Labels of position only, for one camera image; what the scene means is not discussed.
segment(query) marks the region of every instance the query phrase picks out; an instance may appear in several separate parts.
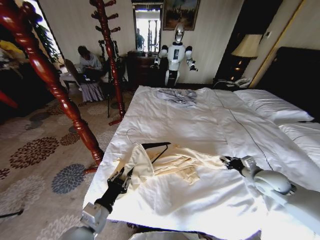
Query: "mirror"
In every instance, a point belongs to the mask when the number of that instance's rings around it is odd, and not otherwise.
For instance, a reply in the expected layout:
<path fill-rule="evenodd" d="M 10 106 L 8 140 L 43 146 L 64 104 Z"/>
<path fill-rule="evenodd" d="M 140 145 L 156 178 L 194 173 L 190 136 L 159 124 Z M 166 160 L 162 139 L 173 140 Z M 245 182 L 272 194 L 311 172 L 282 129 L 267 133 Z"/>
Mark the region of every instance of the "mirror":
<path fill-rule="evenodd" d="M 135 49 L 158 52 L 161 46 L 162 3 L 132 3 L 135 28 Z"/>

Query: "humanoid robot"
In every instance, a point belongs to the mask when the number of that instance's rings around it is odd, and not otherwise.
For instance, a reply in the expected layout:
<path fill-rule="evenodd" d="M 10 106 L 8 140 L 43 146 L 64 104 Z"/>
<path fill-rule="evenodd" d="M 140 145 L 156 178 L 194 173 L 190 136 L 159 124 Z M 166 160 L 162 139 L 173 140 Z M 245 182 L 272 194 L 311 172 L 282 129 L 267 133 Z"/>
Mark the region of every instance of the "humanoid robot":
<path fill-rule="evenodd" d="M 162 58 L 168 58 L 169 61 L 169 67 L 168 70 L 165 73 L 165 80 L 164 84 L 168 86 L 169 88 L 176 85 L 180 73 L 179 73 L 179 67 L 181 61 L 186 56 L 186 64 L 189 67 L 190 71 L 198 71 L 198 69 L 195 67 L 195 62 L 192 59 L 192 46 L 185 47 L 183 45 L 182 38 L 185 33 L 184 25 L 181 23 L 178 23 L 178 25 L 175 27 L 174 30 L 174 42 L 170 47 L 167 45 L 163 45 L 161 48 L 161 51 L 157 55 L 157 57 L 154 60 L 154 65 L 152 65 L 152 68 L 159 69 L 160 61 Z"/>

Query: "hotel room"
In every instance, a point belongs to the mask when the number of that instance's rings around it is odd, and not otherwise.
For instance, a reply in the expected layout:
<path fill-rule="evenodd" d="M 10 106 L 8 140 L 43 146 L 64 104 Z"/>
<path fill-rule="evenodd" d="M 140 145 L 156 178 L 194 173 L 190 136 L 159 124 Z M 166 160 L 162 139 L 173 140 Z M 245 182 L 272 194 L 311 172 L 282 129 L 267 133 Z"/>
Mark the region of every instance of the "hotel room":
<path fill-rule="evenodd" d="M 318 239 L 319 10 L 0 0 L 3 239 Z"/>

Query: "carpet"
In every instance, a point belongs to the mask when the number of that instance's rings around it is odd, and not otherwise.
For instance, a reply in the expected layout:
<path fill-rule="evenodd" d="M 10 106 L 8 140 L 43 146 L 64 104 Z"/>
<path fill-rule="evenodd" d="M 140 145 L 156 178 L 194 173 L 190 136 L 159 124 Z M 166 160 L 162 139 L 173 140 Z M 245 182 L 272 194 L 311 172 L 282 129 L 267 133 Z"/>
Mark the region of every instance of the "carpet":
<path fill-rule="evenodd" d="M 107 118 L 106 100 L 84 103 L 76 87 L 69 96 L 105 151 L 119 125 L 108 125 L 118 109 L 110 108 Z M 126 108 L 132 96 L 124 93 Z M 81 225 L 83 199 L 94 176 L 83 170 L 94 161 L 57 100 L 0 125 L 0 154 L 0 215 L 24 209 L 0 218 L 1 239 L 57 240 Z M 132 234 L 127 223 L 108 220 L 97 239 L 127 240 Z"/>

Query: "headboard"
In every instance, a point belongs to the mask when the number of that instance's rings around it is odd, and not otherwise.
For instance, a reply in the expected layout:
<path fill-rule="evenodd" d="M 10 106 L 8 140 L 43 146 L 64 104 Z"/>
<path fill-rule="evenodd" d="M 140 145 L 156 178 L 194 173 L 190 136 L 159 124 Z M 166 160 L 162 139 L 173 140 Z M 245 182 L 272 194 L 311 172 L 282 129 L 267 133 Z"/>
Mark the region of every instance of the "headboard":
<path fill-rule="evenodd" d="M 256 86 L 320 120 L 320 50 L 281 47 Z"/>

